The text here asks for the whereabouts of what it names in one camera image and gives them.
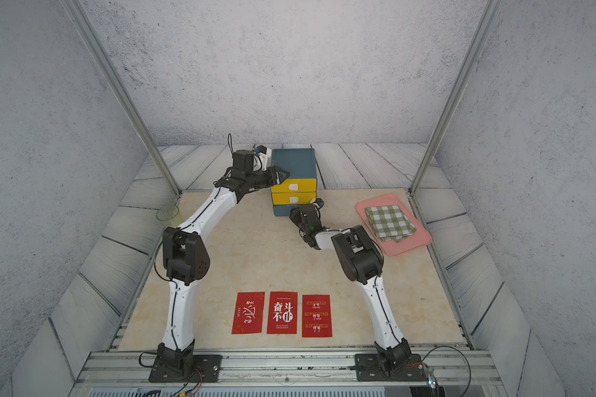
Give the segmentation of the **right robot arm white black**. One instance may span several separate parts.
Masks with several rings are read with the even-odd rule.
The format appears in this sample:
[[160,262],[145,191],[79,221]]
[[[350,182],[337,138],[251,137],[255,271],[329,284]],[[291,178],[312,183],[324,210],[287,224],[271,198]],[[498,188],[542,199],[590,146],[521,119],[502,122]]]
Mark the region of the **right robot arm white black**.
[[363,226],[326,228],[321,223],[320,200],[291,210],[290,220],[302,240],[316,250],[333,250],[345,276],[361,290],[373,327],[380,369],[389,376],[420,361],[397,325],[382,271],[384,254]]

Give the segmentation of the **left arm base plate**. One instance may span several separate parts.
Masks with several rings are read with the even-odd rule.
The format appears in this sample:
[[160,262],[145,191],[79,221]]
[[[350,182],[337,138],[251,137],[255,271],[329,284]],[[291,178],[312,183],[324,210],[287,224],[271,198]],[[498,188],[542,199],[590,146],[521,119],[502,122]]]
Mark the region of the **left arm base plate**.
[[188,355],[178,360],[157,356],[148,381],[150,383],[215,383],[219,380],[221,355]]

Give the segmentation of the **yellow drawer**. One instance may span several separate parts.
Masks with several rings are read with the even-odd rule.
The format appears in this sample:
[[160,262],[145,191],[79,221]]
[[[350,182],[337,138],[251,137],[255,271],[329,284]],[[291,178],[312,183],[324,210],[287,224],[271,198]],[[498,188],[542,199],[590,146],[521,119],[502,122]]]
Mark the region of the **yellow drawer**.
[[288,192],[288,193],[272,193],[274,205],[297,205],[308,204],[316,199],[316,192]]
[[287,179],[283,183],[271,187],[270,190],[272,193],[275,193],[275,194],[316,192],[317,180],[316,179]]

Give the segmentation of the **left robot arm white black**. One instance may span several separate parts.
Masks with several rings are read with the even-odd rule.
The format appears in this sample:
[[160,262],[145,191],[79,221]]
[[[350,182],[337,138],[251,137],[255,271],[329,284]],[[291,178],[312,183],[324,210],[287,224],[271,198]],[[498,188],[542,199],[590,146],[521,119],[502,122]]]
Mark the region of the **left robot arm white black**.
[[193,372],[195,294],[210,269],[204,239],[244,195],[282,184],[290,175],[272,165],[273,150],[259,146],[232,153],[233,165],[214,183],[209,198],[162,237],[162,262],[170,283],[167,326],[157,363],[182,375]]

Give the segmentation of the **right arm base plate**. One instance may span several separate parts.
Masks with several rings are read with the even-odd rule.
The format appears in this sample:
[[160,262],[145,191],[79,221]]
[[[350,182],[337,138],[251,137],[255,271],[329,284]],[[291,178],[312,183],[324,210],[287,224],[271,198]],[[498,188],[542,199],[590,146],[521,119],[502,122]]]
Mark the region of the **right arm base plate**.
[[387,360],[387,357],[377,353],[356,354],[354,369],[356,379],[360,382],[427,381],[427,372],[421,364],[421,357],[417,354],[395,360]]

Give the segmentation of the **teal drawer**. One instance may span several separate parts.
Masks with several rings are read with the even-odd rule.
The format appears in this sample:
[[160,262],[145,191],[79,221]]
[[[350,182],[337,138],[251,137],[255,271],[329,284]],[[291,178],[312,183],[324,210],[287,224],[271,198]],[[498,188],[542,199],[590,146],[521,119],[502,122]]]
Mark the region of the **teal drawer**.
[[274,205],[273,206],[273,214],[276,217],[290,217],[291,212],[294,209],[299,208],[299,204],[290,204],[290,205]]

